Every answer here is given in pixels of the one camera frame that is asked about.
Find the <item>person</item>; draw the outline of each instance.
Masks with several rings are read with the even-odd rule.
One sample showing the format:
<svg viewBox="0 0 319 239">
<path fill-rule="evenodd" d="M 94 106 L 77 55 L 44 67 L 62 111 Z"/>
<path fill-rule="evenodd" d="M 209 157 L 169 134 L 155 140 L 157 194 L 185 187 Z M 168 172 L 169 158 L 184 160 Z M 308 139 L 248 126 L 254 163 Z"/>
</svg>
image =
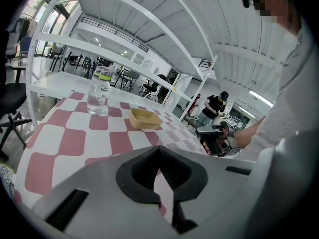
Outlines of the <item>person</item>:
<svg viewBox="0 0 319 239">
<path fill-rule="evenodd" d="M 190 111 L 194 108 L 194 106 L 196 105 L 197 100 L 200 99 L 200 94 L 197 95 L 194 103 L 191 104 L 190 108 L 188 109 L 188 113 L 190 114 Z"/>
<path fill-rule="evenodd" d="M 198 116 L 198 121 L 202 124 L 210 125 L 212 121 L 223 113 L 227 104 L 229 94 L 223 91 L 219 96 L 210 96 L 205 101 L 205 108 Z"/>
<path fill-rule="evenodd" d="M 301 91 L 309 89 L 310 84 L 306 81 L 313 81 L 309 75 L 319 67 L 319 61 L 316 54 L 318 47 L 291 0 L 252 1 L 260 16 L 276 19 L 277 24 L 297 38 L 295 49 L 282 67 L 274 105 L 260 121 L 234 135 L 236 144 L 244 147 L 235 158 L 256 161 L 263 149 L 276 146 L 283 138 L 293 136 L 299 130 L 311 130 L 313 127 L 301 107 L 307 107 L 309 104 L 306 100 L 311 100 L 314 94 L 309 90 L 301 95 Z M 210 152 L 207 144 L 203 145 Z"/>
</svg>

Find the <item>white shelf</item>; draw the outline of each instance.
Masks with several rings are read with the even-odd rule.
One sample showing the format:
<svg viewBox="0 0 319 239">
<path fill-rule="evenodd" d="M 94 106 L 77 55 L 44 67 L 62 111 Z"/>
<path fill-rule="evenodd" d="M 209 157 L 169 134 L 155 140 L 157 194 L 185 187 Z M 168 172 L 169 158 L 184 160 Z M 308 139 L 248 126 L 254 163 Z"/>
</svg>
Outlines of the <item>white shelf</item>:
<svg viewBox="0 0 319 239">
<path fill-rule="evenodd" d="M 81 93 L 88 93 L 91 80 L 69 74 L 66 72 L 59 72 L 47 77 L 44 77 L 30 85 L 30 90 L 55 98 L 69 97 L 73 90 Z M 110 98 L 116 99 L 120 102 L 126 102 L 133 105 L 143 106 L 146 108 L 165 110 L 161 104 L 142 98 L 138 95 L 112 88 Z"/>
</svg>

